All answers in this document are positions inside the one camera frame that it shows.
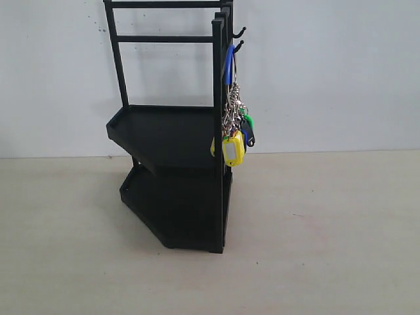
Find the shelf tier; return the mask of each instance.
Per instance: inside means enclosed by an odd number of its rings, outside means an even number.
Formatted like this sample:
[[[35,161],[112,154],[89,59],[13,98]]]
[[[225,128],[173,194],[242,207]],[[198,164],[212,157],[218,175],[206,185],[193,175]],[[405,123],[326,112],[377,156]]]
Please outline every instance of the shelf tier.
[[[123,107],[107,124],[108,137],[155,175],[214,175],[210,153],[213,107]]]
[[[232,174],[223,180],[223,234]],[[165,247],[219,252],[215,243],[214,177],[156,177],[134,166],[120,188],[121,200],[146,224]]]

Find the metal frame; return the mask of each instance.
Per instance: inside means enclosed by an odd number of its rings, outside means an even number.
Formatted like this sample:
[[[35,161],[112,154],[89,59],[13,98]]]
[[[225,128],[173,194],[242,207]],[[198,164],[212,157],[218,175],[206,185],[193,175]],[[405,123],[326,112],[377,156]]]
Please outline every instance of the metal frame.
[[[129,97],[125,84],[123,64],[119,43],[212,43],[213,44],[213,102],[214,102],[214,130],[215,130],[215,186],[216,186],[216,209],[215,215],[215,248],[214,252],[222,253],[224,247],[224,235],[226,230],[226,213],[220,213],[224,209],[224,179],[231,179],[230,167],[224,164],[222,156],[222,115],[223,104],[226,102],[226,89],[223,85],[224,59],[227,48],[232,44],[233,38],[242,35],[233,33],[233,1],[112,1],[103,0],[108,21],[108,29],[112,51],[117,72],[119,92],[124,109],[129,108]],[[156,35],[118,35],[114,18],[114,9],[196,9],[196,8],[220,8],[212,21],[212,36],[156,36]],[[133,157],[133,165],[138,161]]]

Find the keychain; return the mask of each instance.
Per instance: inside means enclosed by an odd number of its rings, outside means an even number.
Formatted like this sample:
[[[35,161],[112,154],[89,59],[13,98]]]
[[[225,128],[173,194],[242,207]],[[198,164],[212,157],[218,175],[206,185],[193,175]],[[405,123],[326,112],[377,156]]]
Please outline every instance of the keychain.
[[[225,83],[228,100],[224,106],[222,117],[222,152],[224,161],[228,166],[237,166],[242,163],[247,146],[254,146],[255,136],[253,121],[248,115],[248,109],[241,101],[240,86],[237,82],[235,46],[228,48],[226,55]],[[232,82],[232,61],[234,62],[234,81]],[[215,155],[215,139],[211,143],[210,152]]]

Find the black metal rack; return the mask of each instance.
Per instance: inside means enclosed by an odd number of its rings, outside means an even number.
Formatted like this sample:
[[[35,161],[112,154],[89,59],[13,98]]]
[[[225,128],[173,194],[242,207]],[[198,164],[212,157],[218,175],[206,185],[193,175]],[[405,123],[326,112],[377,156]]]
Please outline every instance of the black metal rack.
[[[233,1],[104,0],[122,109],[107,124],[108,137],[133,158],[121,200],[170,248],[222,253],[232,170],[222,156],[224,57],[233,38]],[[118,35],[114,9],[220,8],[212,36]],[[212,43],[212,107],[129,104],[119,43]],[[215,137],[215,157],[210,144]]]

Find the lower shelf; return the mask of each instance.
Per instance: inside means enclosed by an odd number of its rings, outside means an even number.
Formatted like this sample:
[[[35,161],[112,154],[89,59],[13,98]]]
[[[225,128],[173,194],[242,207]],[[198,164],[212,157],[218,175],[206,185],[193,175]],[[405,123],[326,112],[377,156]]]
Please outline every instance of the lower shelf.
[[[232,174],[224,178],[223,208],[215,209],[215,179],[156,177],[143,166],[133,167],[120,188],[121,200],[169,248],[220,252],[216,216],[226,231]]]

